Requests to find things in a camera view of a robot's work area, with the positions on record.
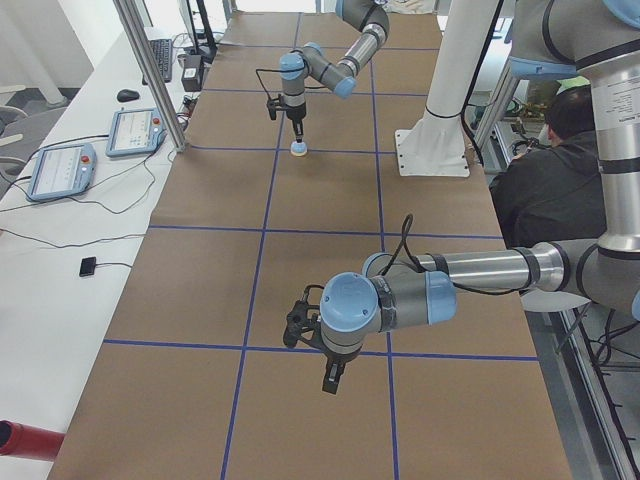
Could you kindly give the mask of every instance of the metal pole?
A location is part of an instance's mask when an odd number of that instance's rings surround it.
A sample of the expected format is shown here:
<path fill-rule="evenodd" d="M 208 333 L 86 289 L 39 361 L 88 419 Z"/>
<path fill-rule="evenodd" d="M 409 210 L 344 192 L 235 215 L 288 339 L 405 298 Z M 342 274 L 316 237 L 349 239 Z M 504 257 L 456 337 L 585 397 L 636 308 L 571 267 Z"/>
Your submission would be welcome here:
<path fill-rule="evenodd" d="M 481 149 L 489 139 L 491 130 L 493 130 L 496 122 L 504 117 L 507 105 L 509 105 L 513 95 L 516 93 L 519 83 L 520 80 L 511 75 L 511 63 L 507 60 L 500 74 L 498 84 L 489 99 L 489 106 L 484 111 L 476 131 L 476 142 Z"/>
<path fill-rule="evenodd" d="M 160 70 L 151 52 L 151 47 L 144 32 L 142 18 L 136 8 L 135 0 L 113 0 L 113 3 L 118 10 L 124 31 L 127 33 L 138 65 L 140 65 L 140 69 L 147 79 L 151 94 L 160 111 L 160 115 L 162 115 L 164 119 L 164 124 L 169 131 L 169 135 L 171 135 L 176 150 L 182 152 L 186 146 L 184 132 L 178 122 L 171 97 L 169 97 L 169 92 L 164 85 L 164 81 L 160 76 Z"/>

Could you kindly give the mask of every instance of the blue tape line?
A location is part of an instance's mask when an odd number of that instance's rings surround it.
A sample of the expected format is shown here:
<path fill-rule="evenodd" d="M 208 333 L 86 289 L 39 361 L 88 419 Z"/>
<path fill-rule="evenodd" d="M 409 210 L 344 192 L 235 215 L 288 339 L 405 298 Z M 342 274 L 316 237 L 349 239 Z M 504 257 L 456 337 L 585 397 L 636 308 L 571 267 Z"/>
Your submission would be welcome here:
<path fill-rule="evenodd" d="M 378 232 L 349 232 L 349 231 L 334 231 L 334 230 L 294 230 L 288 228 L 273 228 L 267 229 L 268 233 L 299 233 L 303 235 L 359 235 L 373 237 L 379 235 Z"/>
<path fill-rule="evenodd" d="M 302 19 L 302 14 L 298 13 L 298 22 L 296 24 L 296 34 L 293 39 L 293 46 L 295 47 L 298 41 L 298 32 L 300 31 L 300 20 Z M 240 397 L 240 385 L 242 383 L 242 374 L 244 373 L 244 362 L 246 358 L 246 347 L 249 343 L 249 332 L 251 330 L 251 319 L 253 317 L 253 308 L 255 305 L 256 299 L 256 291 L 258 288 L 259 278 L 260 278 L 260 266 L 262 264 L 262 254 L 264 252 L 264 241 L 266 238 L 266 228 L 269 223 L 269 211 L 271 209 L 271 197 L 273 196 L 273 187 L 276 179 L 276 171 L 278 169 L 278 157 L 280 155 L 280 139 L 282 138 L 282 129 L 284 127 L 284 118 L 282 115 L 280 117 L 280 128 L 278 129 L 278 139 L 276 142 L 276 152 L 273 157 L 273 169 L 271 171 L 271 182 L 269 184 L 269 194 L 267 195 L 267 206 L 264 212 L 264 220 L 262 223 L 262 236 L 260 238 L 260 247 L 258 250 L 258 260 L 256 261 L 256 271 L 253 277 L 253 286 L 251 290 L 251 299 L 249 301 L 249 312 L 247 313 L 247 323 L 244 331 L 244 339 L 242 341 L 242 353 L 240 355 L 240 365 L 238 367 L 238 377 L 236 380 L 236 388 L 233 394 L 233 406 L 231 408 L 231 418 L 229 420 L 229 429 L 227 431 L 227 441 L 224 449 L 224 459 L 222 462 L 222 468 L 220 471 L 220 480 L 224 480 L 227 475 L 227 467 L 229 465 L 229 452 L 231 450 L 231 442 L 233 441 L 233 428 L 235 425 L 235 417 L 236 412 L 238 410 L 238 400 Z"/>
<path fill-rule="evenodd" d="M 401 237 L 401 233 L 387 233 L 390 237 Z M 466 240 L 502 240 L 500 235 L 473 235 L 465 233 L 410 233 L 409 237 L 463 238 Z"/>
<path fill-rule="evenodd" d="M 218 232 L 254 232 L 254 233 L 292 233 L 302 235 L 359 235 L 359 236 L 377 236 L 380 232 L 350 232 L 337 230 L 296 230 L 289 228 L 244 228 L 244 227 L 215 227 L 204 225 L 156 225 L 151 224 L 149 228 L 165 229 L 165 230 L 212 230 Z M 385 232 L 385 236 L 400 237 L 402 234 L 394 232 Z M 465 235 L 458 233 L 410 233 L 409 237 L 425 237 L 425 238 L 461 238 L 465 240 L 502 240 L 502 237 L 496 235 Z"/>
<path fill-rule="evenodd" d="M 389 407 L 391 409 L 391 445 L 393 452 L 393 478 L 400 480 L 400 460 L 398 453 L 398 428 L 396 425 L 396 392 L 393 381 L 393 348 L 391 333 L 387 332 L 387 369 L 389 371 Z"/>
<path fill-rule="evenodd" d="M 183 343 L 183 342 L 155 342 L 148 340 L 122 340 L 117 338 L 105 338 L 103 343 L 110 345 L 128 345 L 133 347 L 161 347 L 161 348 L 188 348 L 202 350 L 231 350 L 246 352 L 271 352 L 271 353 L 300 353 L 300 354 L 321 354 L 318 350 L 311 348 L 286 348 L 286 347 L 260 347 L 242 345 L 218 345 L 208 343 Z M 495 362 L 537 362 L 537 357 L 526 355 L 471 355 L 463 353 L 414 353 L 414 352 L 375 352 L 364 350 L 360 352 L 364 357 L 388 357 L 394 358 L 427 358 L 434 360 L 478 360 Z"/>
<path fill-rule="evenodd" d="M 371 77 L 371 106 L 373 113 L 373 140 L 376 149 L 376 184 L 378 188 L 378 217 L 380 218 L 380 251 L 385 251 L 384 246 L 384 208 L 382 203 L 382 175 L 380 173 L 380 154 L 378 142 L 378 115 L 376 113 L 376 84 L 373 74 L 373 60 L 371 60 L 369 68 Z"/>
<path fill-rule="evenodd" d="M 203 88 L 203 92 L 218 92 L 218 93 L 262 93 L 264 94 L 264 90 L 257 89 L 245 89 L 245 88 Z M 333 95 L 331 91 L 323 91 L 323 90 L 308 90 L 305 91 L 305 95 Z M 351 95 L 362 95 L 369 96 L 371 92 L 353 92 Z M 379 96 L 389 96 L 389 97 L 424 97 L 427 98 L 426 93 L 402 93 L 402 92 L 377 92 L 376 95 Z"/>
<path fill-rule="evenodd" d="M 206 147 L 204 145 L 191 145 L 194 150 L 211 150 L 211 151 L 230 151 L 230 152 L 273 152 L 279 149 L 283 152 L 288 152 L 288 148 L 281 147 Z M 317 153 L 341 153 L 341 154 L 367 154 L 375 155 L 379 153 L 381 155 L 395 155 L 395 152 L 375 152 L 373 150 L 325 150 L 320 148 L 310 149 L 310 152 Z"/>
<path fill-rule="evenodd" d="M 235 350 L 240 351 L 240 345 L 215 345 L 207 343 L 180 343 L 180 342 L 153 342 L 146 340 L 118 340 L 114 338 L 105 338 L 103 343 L 110 345 L 131 345 L 136 347 L 166 347 L 166 348 L 193 348 L 204 350 Z"/>
<path fill-rule="evenodd" d="M 187 225 L 149 225 L 149 228 L 155 230 L 210 230 L 214 232 L 250 232 L 262 233 L 261 228 L 242 228 L 242 227 L 205 227 L 205 226 L 187 226 Z"/>
<path fill-rule="evenodd" d="M 516 356 L 516 355 L 466 355 L 451 353 L 409 353 L 393 352 L 398 358 L 432 358 L 442 360 L 490 360 L 499 362 L 537 362 L 538 357 Z"/>
<path fill-rule="evenodd" d="M 246 43 L 220 43 L 218 47 L 241 47 L 241 48 L 287 48 L 290 49 L 291 45 L 253 45 Z M 342 50 L 347 51 L 351 48 L 351 45 L 348 47 L 322 47 L 325 50 Z M 439 48 L 419 48 L 419 47 L 382 47 L 381 50 L 400 50 L 400 51 L 408 51 L 408 52 L 437 52 Z"/>

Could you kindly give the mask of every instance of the white desk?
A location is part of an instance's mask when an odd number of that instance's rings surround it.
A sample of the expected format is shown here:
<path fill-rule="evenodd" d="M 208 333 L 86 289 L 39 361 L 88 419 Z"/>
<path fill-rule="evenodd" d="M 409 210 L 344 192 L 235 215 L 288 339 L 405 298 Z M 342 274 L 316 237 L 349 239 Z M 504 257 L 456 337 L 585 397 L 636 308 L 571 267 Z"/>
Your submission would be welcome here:
<path fill-rule="evenodd" d="M 148 32 L 150 38 L 162 35 Z M 176 110 L 184 91 L 181 70 L 174 62 L 167 84 Z M 140 92 L 137 101 L 120 104 L 123 88 Z M 109 132 L 113 112 L 153 106 L 151 92 L 123 34 L 69 105 L 45 144 Z M 98 162 L 93 183 L 121 172 L 143 157 L 110 160 L 106 142 L 94 143 Z M 82 244 L 100 238 L 144 233 L 175 155 L 169 137 L 147 162 L 156 177 L 149 194 L 134 208 L 113 215 L 98 205 L 70 200 L 0 213 L 0 228 L 48 240 L 58 245 Z M 31 162 L 25 169 L 28 175 Z M 82 200 L 97 200 L 122 210 L 145 191 L 152 178 L 143 166 L 105 182 Z M 24 205 L 24 194 L 13 187 L 0 210 Z M 92 277 L 80 278 L 83 257 L 98 262 L 131 264 L 142 238 L 97 243 L 82 248 L 54 249 L 0 232 L 0 417 L 65 432 L 87 380 L 111 316 L 129 274 L 124 266 L 104 266 Z M 43 479 L 51 463 L 0 458 L 0 478 Z"/>

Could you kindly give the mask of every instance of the black jacket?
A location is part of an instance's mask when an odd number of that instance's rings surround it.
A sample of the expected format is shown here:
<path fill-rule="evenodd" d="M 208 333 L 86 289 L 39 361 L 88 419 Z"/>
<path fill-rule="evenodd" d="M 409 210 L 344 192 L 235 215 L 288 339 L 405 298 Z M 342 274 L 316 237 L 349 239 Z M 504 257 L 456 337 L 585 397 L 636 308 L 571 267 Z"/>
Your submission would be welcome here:
<path fill-rule="evenodd" d="M 594 131 L 514 160 L 490 189 L 507 247 L 597 238 L 606 230 Z"/>

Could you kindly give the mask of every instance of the red cylinder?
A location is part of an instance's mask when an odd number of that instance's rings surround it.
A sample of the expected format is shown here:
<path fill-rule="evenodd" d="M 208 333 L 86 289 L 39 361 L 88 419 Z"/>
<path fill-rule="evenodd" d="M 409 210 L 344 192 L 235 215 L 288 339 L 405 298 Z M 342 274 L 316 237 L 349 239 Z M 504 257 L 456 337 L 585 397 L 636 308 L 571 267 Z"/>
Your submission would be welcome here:
<path fill-rule="evenodd" d="M 53 462 L 63 440 L 64 433 L 7 420 L 0 422 L 0 455 Z"/>

